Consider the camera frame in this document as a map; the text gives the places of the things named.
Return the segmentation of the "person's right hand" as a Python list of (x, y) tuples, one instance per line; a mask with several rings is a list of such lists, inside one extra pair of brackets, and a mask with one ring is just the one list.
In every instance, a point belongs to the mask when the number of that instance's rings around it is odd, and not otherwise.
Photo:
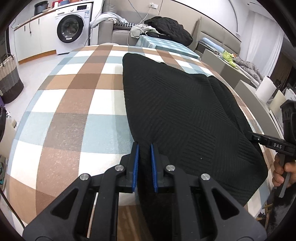
[(274, 157), (274, 171), (273, 171), (273, 179), (272, 182), (275, 187), (279, 187), (281, 184), (284, 183), (285, 179), (283, 177), (284, 172), (290, 173), (290, 179), (287, 185), (287, 188), (292, 186), (295, 183), (296, 179), (296, 165), (295, 161), (286, 163), (285, 166), (280, 165), (280, 156), (276, 154)]

